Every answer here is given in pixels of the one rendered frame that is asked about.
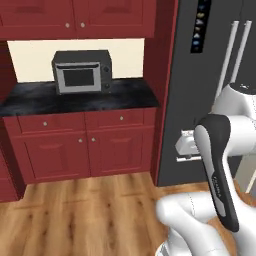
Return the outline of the red corner cupboard run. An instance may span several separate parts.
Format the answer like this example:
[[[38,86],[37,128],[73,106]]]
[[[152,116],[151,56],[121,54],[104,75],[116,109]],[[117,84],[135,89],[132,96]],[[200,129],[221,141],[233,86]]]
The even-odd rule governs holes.
[[[0,104],[17,84],[8,43],[0,41]],[[23,181],[4,119],[0,117],[0,203],[20,200],[25,193]]]

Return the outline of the dark grey microwave oven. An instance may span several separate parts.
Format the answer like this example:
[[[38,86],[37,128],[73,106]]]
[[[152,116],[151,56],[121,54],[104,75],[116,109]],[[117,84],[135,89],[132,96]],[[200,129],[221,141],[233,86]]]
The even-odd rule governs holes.
[[[108,50],[67,50],[57,51],[52,59],[52,70],[56,82],[56,90],[59,86],[56,75],[56,64],[89,63],[98,62],[101,72],[101,90],[97,92],[109,93],[112,84],[112,59]]]

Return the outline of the dark grey fridge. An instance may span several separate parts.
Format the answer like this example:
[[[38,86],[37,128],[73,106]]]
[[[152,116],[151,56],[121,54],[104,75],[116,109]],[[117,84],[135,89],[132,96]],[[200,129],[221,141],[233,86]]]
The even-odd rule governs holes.
[[[178,162],[175,144],[211,111],[233,21],[239,21],[223,87],[230,83],[244,24],[252,21],[236,83],[256,85],[256,0],[180,0],[170,69],[159,186],[206,179],[201,160]]]

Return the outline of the grey microwave door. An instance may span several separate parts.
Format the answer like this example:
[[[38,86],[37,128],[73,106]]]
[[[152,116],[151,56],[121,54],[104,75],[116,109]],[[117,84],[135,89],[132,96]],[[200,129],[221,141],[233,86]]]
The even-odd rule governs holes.
[[[97,92],[101,90],[98,62],[56,64],[60,94]]]

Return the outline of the red drawer front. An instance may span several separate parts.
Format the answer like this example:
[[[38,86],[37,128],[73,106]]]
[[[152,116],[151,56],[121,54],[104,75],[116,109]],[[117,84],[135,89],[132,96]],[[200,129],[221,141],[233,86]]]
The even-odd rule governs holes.
[[[92,111],[85,112],[85,122],[88,130],[154,125],[155,115],[155,107]]]
[[[80,131],[85,129],[82,113],[18,116],[17,120],[23,133]]]

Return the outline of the red wall cupboard door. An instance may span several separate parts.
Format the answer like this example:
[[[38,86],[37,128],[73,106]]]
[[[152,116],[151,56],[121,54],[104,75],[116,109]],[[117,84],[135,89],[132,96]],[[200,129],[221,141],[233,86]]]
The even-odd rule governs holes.
[[[71,39],[75,35],[72,0],[0,0],[1,40]]]
[[[154,36],[156,0],[73,0],[73,7],[81,39]]]

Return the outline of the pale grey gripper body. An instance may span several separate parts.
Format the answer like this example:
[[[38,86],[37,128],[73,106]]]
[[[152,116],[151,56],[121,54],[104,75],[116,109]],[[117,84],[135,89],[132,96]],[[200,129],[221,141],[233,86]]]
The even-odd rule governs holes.
[[[197,161],[201,155],[197,149],[193,136],[181,136],[175,145],[178,162]]]

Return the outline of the red base cupboard door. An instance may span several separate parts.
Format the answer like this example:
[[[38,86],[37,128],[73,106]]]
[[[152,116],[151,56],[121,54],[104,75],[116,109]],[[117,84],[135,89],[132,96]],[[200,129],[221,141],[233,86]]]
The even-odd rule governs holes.
[[[153,135],[153,126],[87,132],[91,175],[99,177],[148,171]]]
[[[77,179],[90,176],[85,132],[35,135],[23,140],[27,183]]]

